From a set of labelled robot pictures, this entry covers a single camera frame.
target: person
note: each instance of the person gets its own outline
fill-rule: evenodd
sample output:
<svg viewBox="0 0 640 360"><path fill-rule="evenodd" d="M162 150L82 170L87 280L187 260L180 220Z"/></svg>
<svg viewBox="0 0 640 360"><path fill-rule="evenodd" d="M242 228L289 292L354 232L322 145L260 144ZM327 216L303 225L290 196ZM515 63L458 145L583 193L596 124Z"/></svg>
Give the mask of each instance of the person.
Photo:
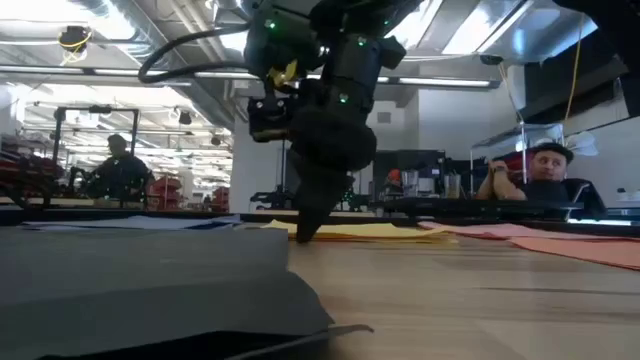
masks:
<svg viewBox="0 0 640 360"><path fill-rule="evenodd" d="M476 199L571 201L562 181L573 160L573 152L558 143L544 143L529 152L533 159L527 172L527 184L514 184L508 177L506 163L492 161Z"/></svg>
<svg viewBox="0 0 640 360"><path fill-rule="evenodd" d="M114 134L107 138L111 157L93 171L101 196L135 198L151 173L142 160L127 151L127 141Z"/></svg>

